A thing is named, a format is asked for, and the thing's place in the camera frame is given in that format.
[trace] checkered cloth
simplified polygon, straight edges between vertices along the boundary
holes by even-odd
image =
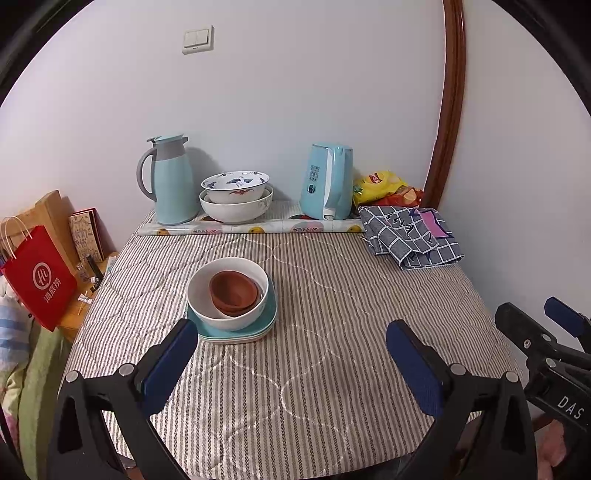
[[[364,238],[375,255],[390,254],[403,270],[458,262],[460,246],[433,208],[371,206],[359,209]]]

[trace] kettle label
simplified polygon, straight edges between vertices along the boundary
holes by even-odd
[[[312,165],[310,167],[310,181],[317,181],[318,180],[318,172],[320,171],[320,167]]]

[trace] jug handle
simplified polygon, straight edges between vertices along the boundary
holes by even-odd
[[[345,156],[343,147],[336,147],[333,150],[333,165],[330,175],[330,190],[324,208],[335,209],[339,203],[340,196],[343,194],[343,183],[345,183],[345,159],[340,162],[341,168],[337,168],[338,158]]]
[[[144,185],[144,179],[142,178],[142,170],[144,168],[144,162],[146,161],[146,158],[148,158],[150,155],[156,155],[156,147],[152,147],[150,148],[142,158],[139,159],[138,162],[138,169],[136,171],[136,177],[138,180],[138,187],[139,189],[142,191],[142,193],[144,195],[146,195],[146,197],[148,197],[150,200],[156,201],[156,195],[154,192],[149,192],[145,185]],[[150,177],[151,177],[151,182],[152,182],[152,189],[154,189],[154,169],[151,168],[150,169]]]

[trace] potato chip bag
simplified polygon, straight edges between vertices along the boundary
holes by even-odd
[[[353,204],[357,207],[366,203],[375,202],[392,195],[400,187],[407,187],[408,184],[399,178],[395,173],[388,170],[381,170],[353,183]]]
[[[376,200],[370,205],[389,205],[392,207],[418,207],[421,205],[423,191],[415,187],[400,187],[396,193],[386,195],[383,199]]]

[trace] white wall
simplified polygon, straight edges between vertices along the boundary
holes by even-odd
[[[208,24],[215,49],[182,55],[183,31]],[[176,132],[202,177],[255,168],[294,199],[313,141],[422,186],[443,38],[440,0],[95,0],[0,108],[0,214],[57,188],[97,207],[120,248],[150,208],[135,183],[146,139]]]
[[[550,55],[491,0],[465,0],[462,124],[441,211],[486,305],[591,314],[591,118]]]

